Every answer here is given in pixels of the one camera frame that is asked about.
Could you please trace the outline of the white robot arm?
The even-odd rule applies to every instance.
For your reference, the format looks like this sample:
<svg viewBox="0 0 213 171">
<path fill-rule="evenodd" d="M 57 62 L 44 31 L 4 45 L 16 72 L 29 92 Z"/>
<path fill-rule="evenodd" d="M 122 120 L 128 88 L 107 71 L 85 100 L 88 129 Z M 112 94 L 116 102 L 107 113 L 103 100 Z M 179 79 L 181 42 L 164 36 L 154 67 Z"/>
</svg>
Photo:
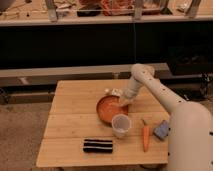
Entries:
<svg viewBox="0 0 213 171">
<path fill-rule="evenodd" d="M 145 86 L 170 115 L 167 171 L 213 171 L 213 114 L 204 105 L 183 99 L 154 74 L 152 66 L 134 64 L 120 105 L 131 104 Z"/>
</svg>

